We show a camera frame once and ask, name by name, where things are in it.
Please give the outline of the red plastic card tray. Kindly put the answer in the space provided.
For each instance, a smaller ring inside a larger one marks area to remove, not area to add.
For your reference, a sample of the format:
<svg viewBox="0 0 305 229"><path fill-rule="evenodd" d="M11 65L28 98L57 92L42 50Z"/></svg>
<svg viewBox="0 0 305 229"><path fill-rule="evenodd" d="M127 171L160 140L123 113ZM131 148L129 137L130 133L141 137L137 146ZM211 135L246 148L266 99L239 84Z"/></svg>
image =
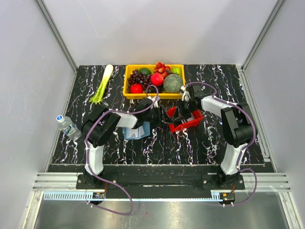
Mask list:
<svg viewBox="0 0 305 229"><path fill-rule="evenodd" d="M172 117L173 107L167 111L167 114ZM203 116L200 110L196 110L191 114L187 114L187 117L181 121L173 121L173 124L169 124L169 129L172 133L181 132L184 129L190 127L197 127L199 123L203 120Z"/></svg>

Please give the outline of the blue leather card holder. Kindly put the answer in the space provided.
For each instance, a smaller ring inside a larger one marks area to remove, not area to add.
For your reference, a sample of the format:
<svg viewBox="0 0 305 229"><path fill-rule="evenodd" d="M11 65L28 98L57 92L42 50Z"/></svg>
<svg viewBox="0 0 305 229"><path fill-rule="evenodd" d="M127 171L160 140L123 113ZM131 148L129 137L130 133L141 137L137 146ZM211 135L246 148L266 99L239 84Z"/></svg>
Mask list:
<svg viewBox="0 0 305 229"><path fill-rule="evenodd" d="M144 122L143 125L137 129L123 127L122 132L125 140L139 140L150 135L150 123Z"/></svg>

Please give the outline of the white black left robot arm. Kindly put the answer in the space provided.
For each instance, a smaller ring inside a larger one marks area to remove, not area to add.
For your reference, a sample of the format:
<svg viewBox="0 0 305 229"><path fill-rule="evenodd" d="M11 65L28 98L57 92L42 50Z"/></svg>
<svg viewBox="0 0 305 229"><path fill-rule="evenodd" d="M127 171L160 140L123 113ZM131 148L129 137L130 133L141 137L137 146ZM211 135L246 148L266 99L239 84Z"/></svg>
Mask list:
<svg viewBox="0 0 305 229"><path fill-rule="evenodd" d="M103 184L103 150L116 128L122 128L125 140L138 140L150 135L153 125L161 124L162 108L158 96L140 100L131 111L111 110L99 105L83 124L85 137L87 183L92 188Z"/></svg>

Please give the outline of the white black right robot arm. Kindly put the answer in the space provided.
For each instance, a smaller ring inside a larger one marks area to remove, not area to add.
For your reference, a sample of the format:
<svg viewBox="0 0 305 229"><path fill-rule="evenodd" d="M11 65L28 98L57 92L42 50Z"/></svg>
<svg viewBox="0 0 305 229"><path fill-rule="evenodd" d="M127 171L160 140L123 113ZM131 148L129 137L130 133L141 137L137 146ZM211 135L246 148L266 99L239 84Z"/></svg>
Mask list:
<svg viewBox="0 0 305 229"><path fill-rule="evenodd" d="M210 112L221 118L223 135L226 140L224 159L220 164L222 174L217 176L217 184L223 189L234 183L233 175L240 172L241 159L245 150L254 143L257 128L247 103L235 104L212 95L204 94L201 85L206 83L193 82L180 88L181 100L171 108L167 115L171 119L169 127L172 132L182 131L197 126L200 118L194 113Z"/></svg>

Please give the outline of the dark blueberry cluster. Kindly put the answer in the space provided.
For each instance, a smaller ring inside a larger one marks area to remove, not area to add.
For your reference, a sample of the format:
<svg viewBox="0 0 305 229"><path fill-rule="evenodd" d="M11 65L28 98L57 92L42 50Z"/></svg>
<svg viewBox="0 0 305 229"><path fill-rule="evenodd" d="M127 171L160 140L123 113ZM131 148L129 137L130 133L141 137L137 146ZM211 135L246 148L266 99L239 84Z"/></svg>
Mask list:
<svg viewBox="0 0 305 229"><path fill-rule="evenodd" d="M157 89L153 86L150 86L147 88L148 89L148 93L149 94L156 94L157 92L160 94L160 93L163 93L163 86L158 86Z"/></svg>

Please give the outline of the green netted melon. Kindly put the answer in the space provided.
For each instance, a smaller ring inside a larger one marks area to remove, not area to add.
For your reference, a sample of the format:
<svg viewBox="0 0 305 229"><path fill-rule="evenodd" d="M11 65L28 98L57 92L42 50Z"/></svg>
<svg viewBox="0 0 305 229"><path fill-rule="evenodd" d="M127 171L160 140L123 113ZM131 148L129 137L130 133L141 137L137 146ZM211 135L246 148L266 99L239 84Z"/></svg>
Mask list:
<svg viewBox="0 0 305 229"><path fill-rule="evenodd" d="M177 74L168 75L163 82L163 89L167 93L179 93L183 86L182 78Z"/></svg>

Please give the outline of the red pomegranate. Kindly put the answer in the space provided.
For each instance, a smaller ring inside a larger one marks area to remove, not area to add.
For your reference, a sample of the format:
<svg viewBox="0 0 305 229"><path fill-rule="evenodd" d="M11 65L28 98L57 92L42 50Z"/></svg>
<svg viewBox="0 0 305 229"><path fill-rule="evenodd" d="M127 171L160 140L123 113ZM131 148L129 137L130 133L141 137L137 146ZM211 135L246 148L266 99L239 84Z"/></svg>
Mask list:
<svg viewBox="0 0 305 229"><path fill-rule="evenodd" d="M151 77L150 77L150 82L151 84L159 87L163 84L164 82L164 76L161 73L154 73Z"/></svg>

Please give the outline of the red tomato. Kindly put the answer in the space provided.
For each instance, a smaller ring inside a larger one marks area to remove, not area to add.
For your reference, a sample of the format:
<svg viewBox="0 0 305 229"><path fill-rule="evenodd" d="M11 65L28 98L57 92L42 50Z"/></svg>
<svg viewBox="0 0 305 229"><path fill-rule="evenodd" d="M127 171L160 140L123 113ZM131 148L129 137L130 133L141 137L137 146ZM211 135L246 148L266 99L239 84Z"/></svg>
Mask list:
<svg viewBox="0 0 305 229"><path fill-rule="evenodd" d="M139 83L132 84L130 86L130 93L132 93L132 94L142 94L143 93L142 85L139 84Z"/></svg>

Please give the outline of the dark purple grape bunch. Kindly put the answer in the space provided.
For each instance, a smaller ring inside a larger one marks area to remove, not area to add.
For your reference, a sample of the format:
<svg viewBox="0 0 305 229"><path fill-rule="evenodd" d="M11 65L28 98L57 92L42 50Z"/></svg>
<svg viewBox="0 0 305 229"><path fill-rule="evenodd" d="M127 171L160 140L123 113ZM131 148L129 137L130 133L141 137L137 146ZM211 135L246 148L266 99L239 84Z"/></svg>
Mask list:
<svg viewBox="0 0 305 229"><path fill-rule="evenodd" d="M127 79L127 92L130 93L130 86L135 83L139 83L143 87L143 93L147 89L147 87L151 84L150 75L144 75L139 72L139 69L135 69L130 74L130 77Z"/></svg>

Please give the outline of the dark green avocado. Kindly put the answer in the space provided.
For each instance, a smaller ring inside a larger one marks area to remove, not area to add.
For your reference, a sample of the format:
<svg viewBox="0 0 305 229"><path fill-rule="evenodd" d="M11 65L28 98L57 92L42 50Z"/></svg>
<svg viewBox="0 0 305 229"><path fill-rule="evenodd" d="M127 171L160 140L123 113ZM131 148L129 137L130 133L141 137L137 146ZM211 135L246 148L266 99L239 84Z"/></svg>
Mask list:
<svg viewBox="0 0 305 229"><path fill-rule="evenodd" d="M152 74L151 71L148 68L140 68L139 72L144 74L144 75L150 75Z"/></svg>

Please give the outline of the red lychee cluster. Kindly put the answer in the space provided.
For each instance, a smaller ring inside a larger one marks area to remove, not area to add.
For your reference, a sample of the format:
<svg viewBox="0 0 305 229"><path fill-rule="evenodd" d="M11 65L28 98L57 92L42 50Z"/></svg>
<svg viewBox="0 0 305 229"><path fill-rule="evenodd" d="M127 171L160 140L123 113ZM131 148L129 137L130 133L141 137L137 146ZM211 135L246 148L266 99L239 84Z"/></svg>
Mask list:
<svg viewBox="0 0 305 229"><path fill-rule="evenodd" d="M157 62L156 64L155 64L155 68L154 68L154 73L161 73L161 74L163 74L163 73L168 73L168 72L170 72L171 71L171 68L170 68L170 66L166 66L164 63L162 63L162 62Z"/></svg>

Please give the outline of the green white celery stalk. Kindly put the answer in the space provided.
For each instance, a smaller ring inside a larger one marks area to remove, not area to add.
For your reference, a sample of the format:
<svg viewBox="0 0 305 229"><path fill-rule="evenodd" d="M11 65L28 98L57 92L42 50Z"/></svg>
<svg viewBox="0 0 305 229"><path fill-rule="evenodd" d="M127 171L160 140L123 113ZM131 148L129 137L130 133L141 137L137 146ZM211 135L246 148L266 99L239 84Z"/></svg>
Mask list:
<svg viewBox="0 0 305 229"><path fill-rule="evenodd" d="M111 64L108 64L103 73L102 81L100 83L100 86L96 92L96 94L89 100L92 104L99 104L102 101L106 86L108 84L108 81L113 73L113 66Z"/></svg>

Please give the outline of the clear plastic water bottle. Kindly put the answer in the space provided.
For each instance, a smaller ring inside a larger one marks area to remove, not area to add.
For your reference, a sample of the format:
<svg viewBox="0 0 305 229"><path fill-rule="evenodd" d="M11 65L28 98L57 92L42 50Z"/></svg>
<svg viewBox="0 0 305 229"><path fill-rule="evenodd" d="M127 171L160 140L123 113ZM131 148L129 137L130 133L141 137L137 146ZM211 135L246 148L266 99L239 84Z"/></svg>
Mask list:
<svg viewBox="0 0 305 229"><path fill-rule="evenodd" d="M76 124L67 116L58 115L56 117L57 128L72 141L77 141L81 137L81 131Z"/></svg>

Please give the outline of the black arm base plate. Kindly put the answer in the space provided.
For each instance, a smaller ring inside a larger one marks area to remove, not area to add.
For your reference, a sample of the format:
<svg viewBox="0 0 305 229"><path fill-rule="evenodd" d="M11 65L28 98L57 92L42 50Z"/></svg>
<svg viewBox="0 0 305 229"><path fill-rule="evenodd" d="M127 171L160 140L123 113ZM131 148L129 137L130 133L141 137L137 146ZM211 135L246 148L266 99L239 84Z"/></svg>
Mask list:
<svg viewBox="0 0 305 229"><path fill-rule="evenodd" d="M219 184L214 174L110 174L105 175L113 183L122 187L194 187L203 190L235 189L244 190L245 184L242 176L233 181Z"/></svg>

